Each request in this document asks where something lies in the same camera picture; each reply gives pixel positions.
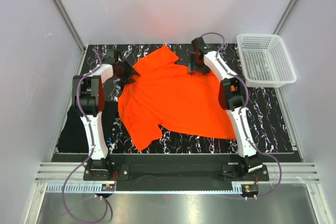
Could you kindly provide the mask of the orange t-shirt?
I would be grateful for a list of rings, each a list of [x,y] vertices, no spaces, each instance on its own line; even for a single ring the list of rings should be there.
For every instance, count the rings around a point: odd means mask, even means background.
[[[121,122],[142,151],[169,131],[202,137],[235,140],[227,112],[218,101],[220,82],[211,72],[189,74],[178,65],[168,47],[139,59],[133,66],[135,82],[124,86],[118,98]]]

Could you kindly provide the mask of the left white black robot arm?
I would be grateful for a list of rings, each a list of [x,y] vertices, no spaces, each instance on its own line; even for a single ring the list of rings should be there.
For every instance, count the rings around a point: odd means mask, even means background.
[[[108,180],[116,175],[109,158],[109,150],[103,133],[102,113],[105,107],[103,84],[113,78],[120,79],[122,85],[134,83],[134,75],[140,74],[121,54],[112,50],[103,57],[96,49],[97,66],[72,79],[72,106],[79,114],[84,126],[88,157],[82,161],[85,168],[84,180]]]

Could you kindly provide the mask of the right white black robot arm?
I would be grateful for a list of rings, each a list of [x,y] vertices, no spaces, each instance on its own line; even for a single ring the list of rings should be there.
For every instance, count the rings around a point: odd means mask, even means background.
[[[252,135],[247,120],[248,90],[243,76],[232,70],[202,37],[192,40],[194,53],[190,56],[189,73],[213,73],[219,80],[218,101],[232,123],[238,146],[237,174],[244,180],[256,176],[263,167],[258,151],[252,143]]]

